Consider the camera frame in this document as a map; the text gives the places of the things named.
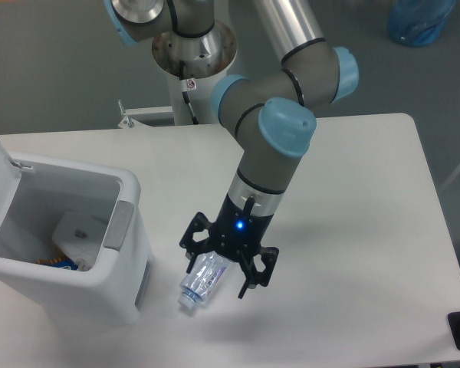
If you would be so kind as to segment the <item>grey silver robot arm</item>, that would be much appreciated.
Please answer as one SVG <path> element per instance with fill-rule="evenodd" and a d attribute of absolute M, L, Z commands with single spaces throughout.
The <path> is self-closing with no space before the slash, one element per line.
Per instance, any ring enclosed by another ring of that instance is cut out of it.
<path fill-rule="evenodd" d="M 155 55 L 181 83 L 192 124 L 200 123 L 189 81 L 215 76 L 232 62 L 229 40 L 215 20 L 211 1 L 107 1 L 120 39 L 136 44 L 163 40 Z M 258 15 L 281 62 L 264 80 L 231 74 L 212 88 L 217 121 L 243 149 L 243 156 L 214 222 L 197 213 L 182 236 L 191 264 L 215 252 L 240 265 L 244 289 L 267 286 L 279 250 L 261 241 L 316 129 L 312 110 L 351 94 L 359 70 L 346 48 L 327 44 L 306 1 L 257 1 Z"/>

